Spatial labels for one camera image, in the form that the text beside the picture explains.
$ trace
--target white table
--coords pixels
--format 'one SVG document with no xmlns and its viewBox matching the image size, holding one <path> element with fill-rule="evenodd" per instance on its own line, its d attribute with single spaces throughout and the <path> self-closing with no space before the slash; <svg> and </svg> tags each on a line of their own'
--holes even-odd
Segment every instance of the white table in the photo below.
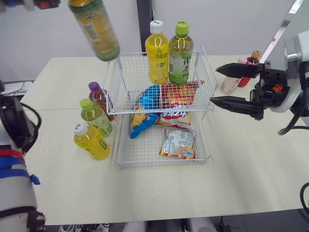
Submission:
<svg viewBox="0 0 309 232">
<path fill-rule="evenodd" d="M 218 67 L 238 57 L 210 59 Z M 265 118 L 255 121 L 216 107 L 203 120 L 212 151 L 204 165 L 119 169 L 112 156 L 90 159 L 73 143 L 71 128 L 81 121 L 79 101 L 88 96 L 87 84 L 102 83 L 106 68 L 97 58 L 53 58 L 22 99 L 42 116 L 39 138 L 26 162 L 41 181 L 35 192 L 46 224 L 208 217 L 301 207 L 299 190 L 309 177 L 309 138 L 307 130 L 277 135 L 291 119 L 290 112 L 266 110 Z M 223 76 L 216 75 L 220 85 Z M 249 85 L 235 95 L 248 97 L 254 81 Z"/>
</svg>

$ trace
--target blue strap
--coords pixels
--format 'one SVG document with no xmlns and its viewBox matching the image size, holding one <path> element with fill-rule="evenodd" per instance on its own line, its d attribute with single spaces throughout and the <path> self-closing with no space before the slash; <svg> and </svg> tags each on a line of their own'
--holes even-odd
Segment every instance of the blue strap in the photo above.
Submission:
<svg viewBox="0 0 309 232">
<path fill-rule="evenodd" d="M 20 158 L 16 158 L 16 157 L 12 157 L 12 156 L 0 158 L 0 168 L 9 167 L 9 166 L 12 166 L 12 165 L 15 165 L 15 164 L 25 165 L 25 163 Z"/>
<path fill-rule="evenodd" d="M 40 181 L 35 175 L 29 176 L 28 172 L 23 169 L 4 169 L 0 170 L 0 178 L 8 178 L 8 177 L 14 177 L 14 176 L 24 176 L 31 180 L 31 182 L 35 185 L 39 185 Z"/>
</svg>

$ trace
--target chip bag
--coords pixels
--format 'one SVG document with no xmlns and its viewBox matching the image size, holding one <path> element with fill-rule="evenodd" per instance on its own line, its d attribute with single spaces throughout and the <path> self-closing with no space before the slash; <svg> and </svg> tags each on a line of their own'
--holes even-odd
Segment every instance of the chip bag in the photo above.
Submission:
<svg viewBox="0 0 309 232">
<path fill-rule="evenodd" d="M 194 160 L 196 155 L 193 149 L 195 133 L 193 131 L 167 130 L 167 140 L 164 142 L 160 155 L 179 157 L 185 160 Z"/>
<path fill-rule="evenodd" d="M 135 110 L 153 110 L 159 106 L 160 86 L 153 85 L 141 93 Z M 159 113 L 135 113 L 131 116 L 130 138 L 134 139 L 143 131 L 154 125 L 159 119 Z"/>
<path fill-rule="evenodd" d="M 175 126 L 195 130 L 193 116 L 186 111 L 186 106 L 193 104 L 195 92 L 204 81 L 190 81 L 182 85 L 162 85 L 163 108 L 171 111 L 163 112 L 158 125 Z"/>
<path fill-rule="evenodd" d="M 182 85 L 172 83 L 162 85 L 163 109 L 177 105 L 192 105 L 195 92 L 202 84 L 204 84 L 204 81 L 189 81 Z"/>
<path fill-rule="evenodd" d="M 194 118 L 191 112 L 163 112 L 157 125 L 173 126 L 179 128 L 186 128 L 191 131 L 195 131 Z"/>
</svg>

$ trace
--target pink bottle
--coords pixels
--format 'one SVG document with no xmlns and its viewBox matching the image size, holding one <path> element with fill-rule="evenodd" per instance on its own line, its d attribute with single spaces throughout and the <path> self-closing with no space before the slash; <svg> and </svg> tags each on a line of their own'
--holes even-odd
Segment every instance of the pink bottle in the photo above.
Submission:
<svg viewBox="0 0 309 232">
<path fill-rule="evenodd" d="M 245 64 L 247 63 L 247 58 L 239 58 L 237 63 Z M 241 78 L 233 78 L 226 76 L 220 88 L 221 92 L 223 92 L 224 94 L 232 94 L 237 88 L 240 80 Z"/>
</svg>

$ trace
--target white wire rack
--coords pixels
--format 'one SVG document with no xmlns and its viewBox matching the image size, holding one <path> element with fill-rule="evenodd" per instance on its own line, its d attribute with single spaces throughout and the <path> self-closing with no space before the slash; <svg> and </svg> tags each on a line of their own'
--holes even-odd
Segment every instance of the white wire rack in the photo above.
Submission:
<svg viewBox="0 0 309 232">
<path fill-rule="evenodd" d="M 108 89 L 108 114 L 130 114 L 130 113 L 146 113 L 146 112 L 167 112 L 170 111 L 166 107 L 164 101 L 164 87 L 160 86 L 160 96 L 158 103 L 153 109 L 135 109 L 135 105 L 143 91 L 153 85 L 149 80 L 148 61 L 145 53 L 124 53 L 109 65 L 113 65 L 112 80 Z M 188 103 L 185 104 L 186 111 L 211 111 L 214 105 L 209 100 L 213 96 L 217 87 L 217 83 L 212 71 L 211 65 L 207 58 L 203 47 L 199 51 L 194 51 L 189 68 L 189 79 L 198 83 L 199 87 L 194 85 L 184 85 L 182 90 L 169 85 L 165 88 L 166 93 L 173 93 L 173 96 L 181 96 L 183 92 L 194 92 L 194 101 L 190 101 L 184 96 L 178 98 L 178 101 Z"/>
<path fill-rule="evenodd" d="M 139 134 L 135 139 L 130 138 L 131 115 L 122 116 L 122 130 L 119 133 L 118 150 L 113 153 L 114 161 L 120 168 L 203 164 L 210 157 L 211 152 L 207 144 L 207 138 L 202 139 L 195 113 L 192 113 L 195 124 L 194 150 L 196 159 L 180 159 L 177 157 L 161 156 L 160 150 L 166 140 L 166 130 L 177 130 L 169 126 L 152 126 Z"/>
</svg>

